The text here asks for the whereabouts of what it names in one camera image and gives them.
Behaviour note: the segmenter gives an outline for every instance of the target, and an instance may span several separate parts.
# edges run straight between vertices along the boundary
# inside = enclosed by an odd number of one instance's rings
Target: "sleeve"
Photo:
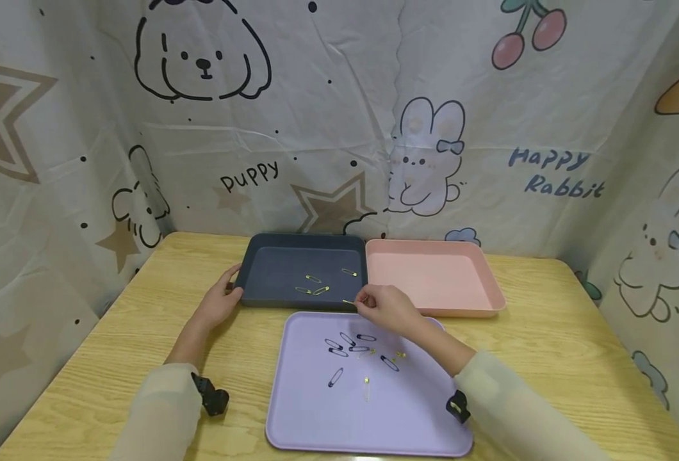
[[[595,442],[484,350],[455,377],[481,429],[520,460],[610,460]]]
[[[165,364],[145,378],[111,461],[182,461],[199,422],[202,398],[191,364]]]

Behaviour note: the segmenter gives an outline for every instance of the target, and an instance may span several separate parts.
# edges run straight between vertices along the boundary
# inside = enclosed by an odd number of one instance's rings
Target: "white curtain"
[[[558,257],[679,423],[679,0],[0,0],[0,444],[174,229]]]

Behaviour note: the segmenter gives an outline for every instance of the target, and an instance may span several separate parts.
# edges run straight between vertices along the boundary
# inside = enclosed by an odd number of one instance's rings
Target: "cherry drawing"
[[[532,34],[532,47],[536,51],[542,52],[554,47],[566,32],[568,19],[566,13],[559,8],[548,10],[540,0],[503,0],[501,4],[501,11],[504,13],[515,13],[519,10],[523,11],[516,30],[501,37],[493,48],[491,63],[498,70],[508,69],[522,57],[524,53],[522,32],[530,13],[539,17],[539,23]]]

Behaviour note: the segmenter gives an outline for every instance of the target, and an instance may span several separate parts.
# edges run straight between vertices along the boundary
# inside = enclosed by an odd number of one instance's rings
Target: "hand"
[[[422,320],[406,293],[390,285],[365,285],[355,297],[358,314],[373,324],[407,337]]]
[[[232,266],[219,277],[217,283],[204,295],[190,321],[210,331],[232,314],[234,306],[237,306],[242,297],[243,289],[237,287],[231,293],[227,293],[227,290],[228,286],[231,286],[229,280],[241,266],[241,264]]]

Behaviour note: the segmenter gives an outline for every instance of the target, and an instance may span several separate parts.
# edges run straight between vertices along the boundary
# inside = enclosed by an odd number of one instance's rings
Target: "finger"
[[[228,268],[224,273],[222,274],[221,277],[219,277],[219,280],[217,283],[214,284],[215,287],[218,288],[220,291],[226,291],[227,290],[227,283],[229,283],[229,279],[232,278],[232,276],[237,273],[237,271],[240,270],[242,267],[241,264],[234,264],[234,266]]]
[[[355,302],[355,307],[357,307],[358,314],[370,321],[373,321],[375,315],[378,313],[373,307],[368,307],[360,301]]]
[[[229,293],[226,297],[229,301],[234,302],[234,304],[237,304],[241,299],[242,295],[244,295],[244,290],[242,287],[237,287],[234,290],[232,290],[232,293]]]
[[[355,301],[364,302],[369,297],[377,297],[383,286],[380,285],[365,285],[360,289],[360,292],[355,296]]]

